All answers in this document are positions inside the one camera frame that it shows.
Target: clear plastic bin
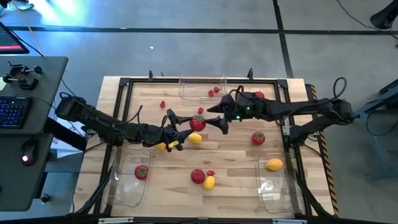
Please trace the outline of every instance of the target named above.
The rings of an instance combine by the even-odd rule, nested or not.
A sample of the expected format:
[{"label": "clear plastic bin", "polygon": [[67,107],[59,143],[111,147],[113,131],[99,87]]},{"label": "clear plastic bin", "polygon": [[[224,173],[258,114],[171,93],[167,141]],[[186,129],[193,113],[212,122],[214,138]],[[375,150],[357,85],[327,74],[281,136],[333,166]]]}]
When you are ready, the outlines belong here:
[{"label": "clear plastic bin", "polygon": [[[104,191],[103,201],[108,205],[138,206],[147,188],[150,177],[150,151],[148,149],[129,149],[121,146],[116,149],[113,169]],[[146,180],[139,180],[134,175],[137,166],[149,168]]]},{"label": "clear plastic bin", "polygon": [[[271,171],[266,168],[268,160],[273,158],[278,158],[284,163],[284,167],[281,170]],[[302,211],[301,191],[299,191],[295,177],[287,175],[285,154],[283,152],[261,154],[256,162],[256,173],[260,204],[269,213],[296,213]],[[297,192],[294,199],[298,202],[296,211],[290,199],[289,182],[294,183]]]},{"label": "clear plastic bin", "polygon": [[[220,102],[221,97],[227,94],[226,78],[224,75],[214,74],[208,78],[180,76],[179,96],[184,106],[213,106]],[[220,88],[214,96],[209,96],[209,90]]]}]

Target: wooden table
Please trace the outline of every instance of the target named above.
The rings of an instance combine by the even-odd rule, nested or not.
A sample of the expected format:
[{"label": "wooden table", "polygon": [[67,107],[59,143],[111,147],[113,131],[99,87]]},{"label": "wooden table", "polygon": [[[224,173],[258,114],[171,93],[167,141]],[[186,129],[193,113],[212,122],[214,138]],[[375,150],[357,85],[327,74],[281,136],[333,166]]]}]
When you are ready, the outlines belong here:
[{"label": "wooden table", "polygon": [[[98,110],[112,115],[120,77],[104,77],[99,94]],[[308,100],[304,80],[288,79],[292,101]],[[228,89],[238,85],[228,84]],[[274,89],[270,85],[247,84],[246,91],[262,91],[266,98],[275,99]],[[144,105],[140,119],[142,123],[160,125],[165,114],[159,104],[166,102],[166,109],[172,108],[179,116],[193,116],[197,106],[183,106],[178,96],[178,83],[135,83],[129,110],[129,118]],[[125,95],[123,95],[119,119],[121,119]],[[205,118],[214,118],[217,114],[207,113]],[[305,124],[312,119],[310,115],[296,116],[296,124]],[[178,127],[189,129],[188,123]],[[251,134],[263,131],[266,143],[261,146],[250,144]],[[257,192],[255,161],[264,152],[283,152],[280,128],[275,122],[262,120],[244,120],[229,124],[229,134],[207,125],[200,132],[203,142],[197,146],[186,141],[183,151],[171,153],[152,152],[152,167],[147,180],[147,190],[143,201],[136,208],[114,205],[112,216],[134,217],[218,217],[218,218],[289,218],[291,213],[271,214],[260,206]],[[97,144],[99,139],[90,139],[88,147]],[[306,144],[319,150],[318,143]],[[139,149],[142,146],[127,142],[124,146]],[[100,179],[106,145],[96,147],[84,156],[78,179],[74,202],[79,209],[93,193]],[[306,147],[301,147],[301,155],[308,188],[317,200],[330,213],[333,212],[328,182],[322,159]],[[193,169],[212,169],[216,172],[216,185],[211,191],[204,191],[201,185],[190,180]]]}]

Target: white paper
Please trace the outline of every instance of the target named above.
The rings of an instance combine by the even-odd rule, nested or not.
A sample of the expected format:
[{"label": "white paper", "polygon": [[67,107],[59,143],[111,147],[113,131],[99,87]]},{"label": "white paper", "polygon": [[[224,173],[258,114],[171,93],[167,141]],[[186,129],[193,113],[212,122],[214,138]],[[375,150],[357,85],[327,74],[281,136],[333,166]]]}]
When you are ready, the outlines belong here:
[{"label": "white paper", "polygon": [[7,85],[2,79],[0,80],[0,91]]},{"label": "white paper", "polygon": [[[81,130],[83,124],[81,124],[80,122],[71,122],[74,125],[74,127],[77,128],[77,130],[68,121],[64,119],[57,118],[57,122],[60,123],[62,126],[68,128],[69,130],[73,131],[74,133],[81,134],[83,136],[86,134],[83,130]],[[51,143],[51,149],[57,151],[57,158],[62,158],[64,156],[69,156],[81,152],[80,150],[72,147],[71,145],[57,138],[53,138]]]}]

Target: monitor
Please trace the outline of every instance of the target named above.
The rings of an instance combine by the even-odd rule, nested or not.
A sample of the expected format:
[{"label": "monitor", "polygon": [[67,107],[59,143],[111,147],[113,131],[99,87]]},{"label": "monitor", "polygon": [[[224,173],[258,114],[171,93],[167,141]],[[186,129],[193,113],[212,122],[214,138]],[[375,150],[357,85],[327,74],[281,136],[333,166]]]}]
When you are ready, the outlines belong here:
[{"label": "monitor", "polygon": [[29,50],[0,22],[0,55],[1,54],[28,54]]}]

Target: lemon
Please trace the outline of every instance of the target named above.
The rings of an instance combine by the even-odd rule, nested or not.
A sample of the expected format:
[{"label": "lemon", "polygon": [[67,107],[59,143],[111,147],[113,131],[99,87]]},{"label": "lemon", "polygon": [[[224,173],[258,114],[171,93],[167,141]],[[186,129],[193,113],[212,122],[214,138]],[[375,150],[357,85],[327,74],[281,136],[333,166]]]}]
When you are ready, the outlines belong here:
[{"label": "lemon", "polygon": [[203,189],[211,190],[213,189],[215,184],[216,184],[216,179],[213,176],[208,176],[203,183]]},{"label": "lemon", "polygon": [[280,170],[284,166],[284,163],[280,159],[268,160],[266,167],[271,171]]},{"label": "lemon", "polygon": [[155,149],[159,150],[159,151],[166,151],[166,144],[164,144],[164,142],[157,144],[155,146]]},{"label": "lemon", "polygon": [[197,133],[192,133],[188,137],[189,141],[193,144],[200,144],[201,143],[201,136]]}]

